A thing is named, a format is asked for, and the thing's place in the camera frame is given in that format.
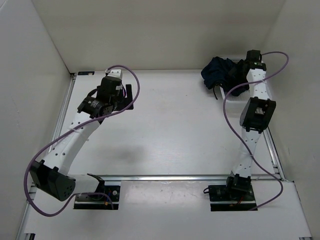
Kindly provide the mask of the navy blue shorts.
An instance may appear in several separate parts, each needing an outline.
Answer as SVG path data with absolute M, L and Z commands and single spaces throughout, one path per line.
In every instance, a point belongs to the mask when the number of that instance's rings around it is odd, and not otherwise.
M 239 86 L 231 92 L 231 95 L 238 97 L 245 91 L 249 90 L 247 83 L 248 70 L 243 59 L 234 62 L 229 58 L 213 57 L 207 66 L 201 71 L 203 83 L 208 90 L 212 90 L 216 99 L 215 87 L 220 87 L 225 93 L 228 93 L 232 88 Z

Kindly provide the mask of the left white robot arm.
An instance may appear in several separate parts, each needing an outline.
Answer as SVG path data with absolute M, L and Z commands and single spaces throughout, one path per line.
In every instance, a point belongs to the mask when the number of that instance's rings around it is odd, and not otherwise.
M 130 84 L 123 85 L 121 69 L 107 69 L 100 85 L 91 90 L 77 107 L 66 135 L 40 161 L 34 160 L 29 173 L 35 186 L 64 202 L 72 194 L 87 193 L 93 200 L 105 194 L 102 179 L 93 174 L 70 175 L 70 167 L 83 145 L 104 119 L 133 109 Z

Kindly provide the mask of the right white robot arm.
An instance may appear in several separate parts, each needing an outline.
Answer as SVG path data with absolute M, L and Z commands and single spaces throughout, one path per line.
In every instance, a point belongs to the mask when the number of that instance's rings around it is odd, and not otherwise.
M 262 62 L 261 52 L 249 50 L 241 70 L 241 76 L 249 83 L 250 93 L 239 119 L 243 142 L 240 144 L 238 163 L 232 168 L 224 188 L 224 193 L 230 200 L 236 200 L 250 191 L 252 157 L 258 140 L 268 127 L 276 108 L 276 102 L 271 100 L 267 91 L 266 73 L 267 67 Z

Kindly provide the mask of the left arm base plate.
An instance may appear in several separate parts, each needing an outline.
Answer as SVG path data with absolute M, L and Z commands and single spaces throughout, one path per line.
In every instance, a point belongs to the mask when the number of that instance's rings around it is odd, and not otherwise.
M 74 200 L 74 210 L 108 210 L 119 209 L 121 183 L 107 181 L 101 189 L 105 195 L 80 195 Z

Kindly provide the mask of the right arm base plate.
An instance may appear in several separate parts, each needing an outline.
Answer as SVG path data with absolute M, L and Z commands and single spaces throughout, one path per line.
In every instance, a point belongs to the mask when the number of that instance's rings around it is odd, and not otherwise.
M 257 206 L 252 186 L 243 193 L 231 192 L 226 185 L 209 185 L 203 193 L 209 196 L 211 212 L 243 212 Z

